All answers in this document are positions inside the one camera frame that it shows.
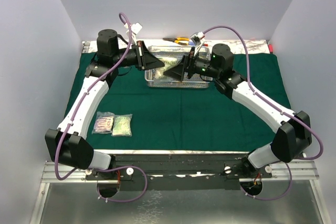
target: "metal basket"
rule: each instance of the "metal basket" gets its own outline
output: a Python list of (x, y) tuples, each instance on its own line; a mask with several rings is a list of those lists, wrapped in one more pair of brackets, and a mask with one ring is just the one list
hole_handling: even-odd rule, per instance
[[(173, 57), (178, 61), (182, 60), (184, 55), (190, 52), (191, 47), (172, 47), (172, 46), (150, 46), (148, 50), (156, 57)], [(199, 57), (210, 60), (209, 49), (202, 47), (199, 52)], [(209, 87), (209, 81), (212, 81), (211, 77), (203, 77), (203, 81), (198, 74), (194, 74), (190, 79), (187, 78), (187, 73), (184, 75), (182, 82), (168, 78), (168, 81), (154, 83), (155, 69), (145, 71), (145, 80), (149, 87), (154, 88), (192, 88), (192, 89), (206, 89)]]

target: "white knob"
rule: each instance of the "white knob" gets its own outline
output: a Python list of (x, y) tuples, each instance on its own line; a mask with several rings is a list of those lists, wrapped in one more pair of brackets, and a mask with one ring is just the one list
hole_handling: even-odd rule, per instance
[(126, 173), (131, 176), (134, 173), (133, 168), (127, 168)]
[(91, 175), (92, 174), (92, 170), (89, 170), (89, 169), (85, 170), (85, 174), (88, 175), (88, 176)]
[(272, 172), (272, 167), (270, 167), (269, 165), (265, 166), (265, 171), (267, 173), (271, 173)]

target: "plastic bag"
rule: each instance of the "plastic bag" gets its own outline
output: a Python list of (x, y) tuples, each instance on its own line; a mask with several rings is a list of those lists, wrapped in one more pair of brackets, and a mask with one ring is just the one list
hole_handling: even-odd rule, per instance
[(168, 69), (171, 69), (175, 67), (177, 64), (179, 64), (178, 63), (179, 59), (174, 57), (160, 57), (160, 56), (158, 56), (157, 58), (164, 63), (164, 67), (155, 69), (154, 83), (171, 81), (172, 78), (165, 76), (163, 73)]
[(132, 136), (132, 114), (115, 115), (112, 136)]
[(97, 112), (92, 133), (107, 134), (112, 132), (114, 114), (111, 112)]

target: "green cloth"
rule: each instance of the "green cloth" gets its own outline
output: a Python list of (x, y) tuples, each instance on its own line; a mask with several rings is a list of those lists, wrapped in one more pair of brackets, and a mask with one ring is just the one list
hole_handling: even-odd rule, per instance
[[(82, 86), (93, 54), (82, 54), (67, 112)], [(245, 55), (236, 55), (234, 69), (246, 76)], [(275, 55), (250, 55), (251, 80), (263, 93), (289, 108)], [(213, 83), (207, 89), (159, 89), (146, 85), (144, 72), (134, 67), (117, 77), (97, 111), (133, 114), (132, 137), (91, 134), (95, 149), (252, 151), (271, 142), (272, 130), (244, 106), (220, 94)]]

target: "white wall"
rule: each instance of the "white wall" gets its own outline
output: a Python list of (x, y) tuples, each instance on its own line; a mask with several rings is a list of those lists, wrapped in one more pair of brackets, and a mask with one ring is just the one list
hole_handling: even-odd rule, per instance
[[(211, 26), (235, 27), (246, 39), (269, 39), (291, 0), (62, 0), (82, 40), (99, 30), (123, 30), (118, 12), (144, 29), (141, 38), (190, 36)], [(209, 38), (236, 38), (214, 31)]]
[[(335, 0), (293, 0), (271, 42), (293, 108), (308, 112), (313, 129), (324, 141), (324, 155), (316, 163), (329, 213), (336, 223), (335, 38)], [(317, 152), (315, 141), (308, 154)]]
[(60, 0), (0, 0), (0, 223), (29, 223), (81, 41)]

